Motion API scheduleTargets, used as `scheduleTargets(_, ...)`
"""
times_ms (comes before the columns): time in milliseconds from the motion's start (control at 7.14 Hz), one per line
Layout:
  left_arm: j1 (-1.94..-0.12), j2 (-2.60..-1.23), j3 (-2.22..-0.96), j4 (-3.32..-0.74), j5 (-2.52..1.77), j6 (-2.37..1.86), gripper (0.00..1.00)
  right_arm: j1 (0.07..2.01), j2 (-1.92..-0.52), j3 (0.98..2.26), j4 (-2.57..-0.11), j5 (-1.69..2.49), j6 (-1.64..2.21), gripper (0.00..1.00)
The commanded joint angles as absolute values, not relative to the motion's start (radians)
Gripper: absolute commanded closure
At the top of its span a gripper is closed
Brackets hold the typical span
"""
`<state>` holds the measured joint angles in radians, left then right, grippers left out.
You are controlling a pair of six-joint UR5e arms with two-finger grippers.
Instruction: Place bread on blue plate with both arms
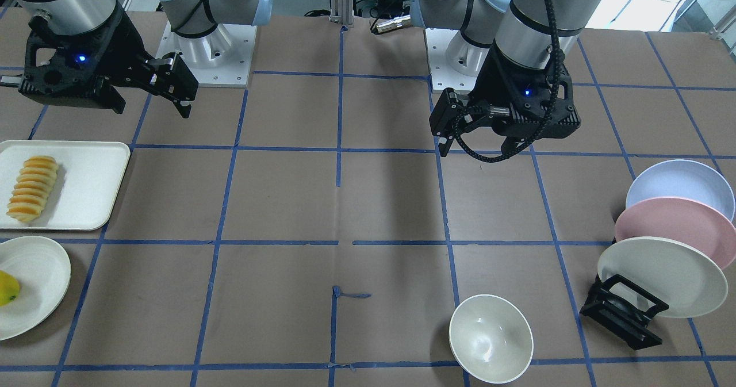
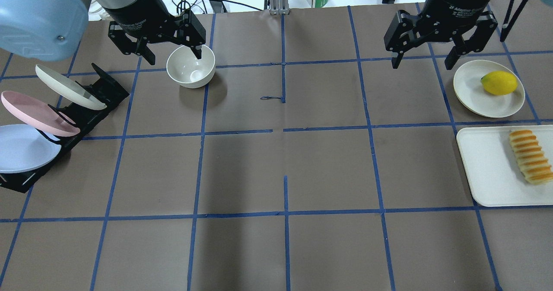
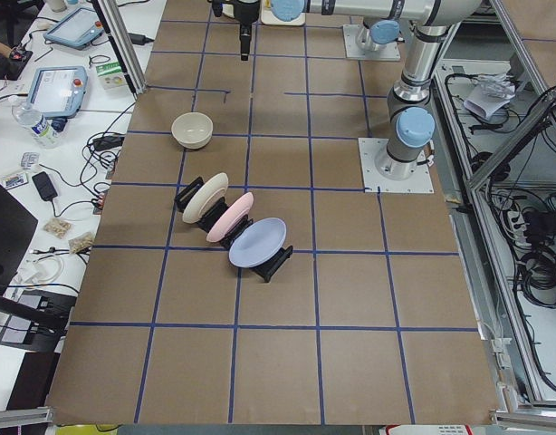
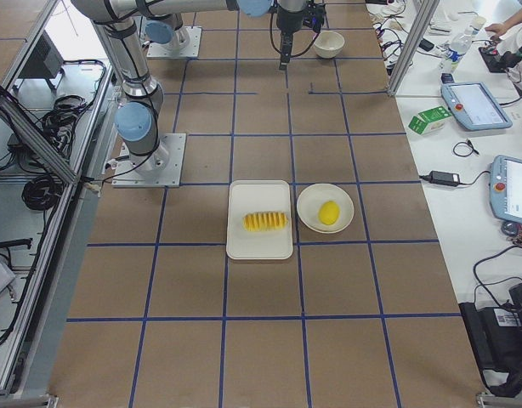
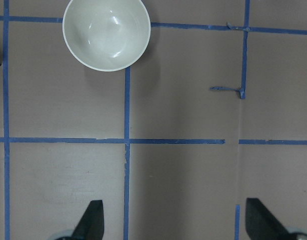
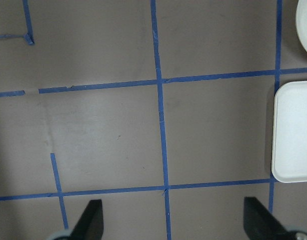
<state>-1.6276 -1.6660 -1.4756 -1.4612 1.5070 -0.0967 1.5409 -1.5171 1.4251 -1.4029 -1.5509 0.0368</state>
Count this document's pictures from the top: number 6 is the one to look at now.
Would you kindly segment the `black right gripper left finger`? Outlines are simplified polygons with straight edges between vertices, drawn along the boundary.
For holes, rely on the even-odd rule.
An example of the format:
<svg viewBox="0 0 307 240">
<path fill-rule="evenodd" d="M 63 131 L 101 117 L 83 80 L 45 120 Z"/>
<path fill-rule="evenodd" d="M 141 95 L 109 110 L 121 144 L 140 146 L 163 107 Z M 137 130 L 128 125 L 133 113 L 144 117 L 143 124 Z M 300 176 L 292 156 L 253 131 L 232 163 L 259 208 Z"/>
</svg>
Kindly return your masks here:
<svg viewBox="0 0 307 240">
<path fill-rule="evenodd" d="M 104 216 L 101 199 L 90 200 L 69 240 L 101 240 L 104 234 Z"/>
</svg>

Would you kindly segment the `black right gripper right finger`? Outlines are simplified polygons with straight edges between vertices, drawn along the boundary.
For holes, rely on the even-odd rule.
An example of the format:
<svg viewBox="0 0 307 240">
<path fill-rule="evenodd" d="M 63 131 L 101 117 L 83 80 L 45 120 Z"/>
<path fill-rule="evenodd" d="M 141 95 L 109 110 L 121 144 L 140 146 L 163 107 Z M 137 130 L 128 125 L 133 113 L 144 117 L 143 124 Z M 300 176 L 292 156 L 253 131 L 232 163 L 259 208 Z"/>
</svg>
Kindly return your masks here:
<svg viewBox="0 0 307 240">
<path fill-rule="evenodd" d="M 289 232 L 256 197 L 245 197 L 243 229 L 250 240 L 288 240 Z"/>
</svg>

